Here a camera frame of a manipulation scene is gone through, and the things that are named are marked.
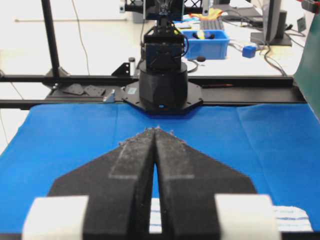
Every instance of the green panel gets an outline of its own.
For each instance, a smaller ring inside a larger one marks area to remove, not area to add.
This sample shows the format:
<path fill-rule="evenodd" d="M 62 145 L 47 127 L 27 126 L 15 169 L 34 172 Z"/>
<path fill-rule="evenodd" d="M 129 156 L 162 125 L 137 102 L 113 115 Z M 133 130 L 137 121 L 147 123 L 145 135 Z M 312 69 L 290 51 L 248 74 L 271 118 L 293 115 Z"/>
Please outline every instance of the green panel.
<path fill-rule="evenodd" d="M 307 102 L 320 118 L 320 15 L 313 19 L 294 78 Z"/>

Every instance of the black cylindrical base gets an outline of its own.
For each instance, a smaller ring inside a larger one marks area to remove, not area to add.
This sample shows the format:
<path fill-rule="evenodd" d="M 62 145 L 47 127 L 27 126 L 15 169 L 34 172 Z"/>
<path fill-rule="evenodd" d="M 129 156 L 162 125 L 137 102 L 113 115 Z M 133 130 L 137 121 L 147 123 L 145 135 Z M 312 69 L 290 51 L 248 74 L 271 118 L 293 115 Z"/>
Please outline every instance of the black cylindrical base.
<path fill-rule="evenodd" d="M 149 110 L 180 109 L 188 97 L 188 69 L 181 63 L 178 71 L 152 72 L 140 65 L 139 96 Z"/>

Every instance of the sticker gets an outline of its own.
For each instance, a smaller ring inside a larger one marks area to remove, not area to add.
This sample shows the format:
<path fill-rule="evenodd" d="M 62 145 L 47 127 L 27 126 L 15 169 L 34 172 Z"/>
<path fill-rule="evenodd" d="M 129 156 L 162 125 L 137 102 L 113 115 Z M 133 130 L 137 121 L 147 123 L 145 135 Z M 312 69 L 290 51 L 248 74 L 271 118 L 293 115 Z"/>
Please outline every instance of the sticker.
<path fill-rule="evenodd" d="M 136 91 L 137 91 L 136 87 L 130 87 L 129 90 L 128 90 L 128 94 L 133 95 L 133 94 L 136 93 Z"/>

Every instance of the blue tablecloth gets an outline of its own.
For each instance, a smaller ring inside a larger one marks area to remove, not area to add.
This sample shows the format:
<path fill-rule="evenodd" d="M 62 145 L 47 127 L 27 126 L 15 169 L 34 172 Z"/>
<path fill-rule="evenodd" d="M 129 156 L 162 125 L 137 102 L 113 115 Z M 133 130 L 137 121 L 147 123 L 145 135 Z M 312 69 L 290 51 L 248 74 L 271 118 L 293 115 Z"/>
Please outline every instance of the blue tablecloth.
<path fill-rule="evenodd" d="M 306 210 L 320 231 L 320 124 L 307 104 L 205 106 L 183 116 L 150 116 L 127 104 L 57 104 L 33 107 L 0 157 L 0 233 L 21 232 L 34 198 L 46 196 L 57 177 L 158 126 L 248 175 L 275 205 Z M 157 181 L 153 187 L 158 197 Z"/>

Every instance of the blue block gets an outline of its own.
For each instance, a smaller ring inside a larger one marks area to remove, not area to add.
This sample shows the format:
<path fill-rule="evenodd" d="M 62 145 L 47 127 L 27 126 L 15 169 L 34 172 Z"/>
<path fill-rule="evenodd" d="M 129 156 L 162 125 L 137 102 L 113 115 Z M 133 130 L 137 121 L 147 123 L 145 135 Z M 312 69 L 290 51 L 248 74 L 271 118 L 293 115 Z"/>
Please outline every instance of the blue block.
<path fill-rule="evenodd" d="M 245 46 L 242 49 L 242 56 L 245 58 L 253 58 L 256 55 L 257 48 L 255 46 Z"/>

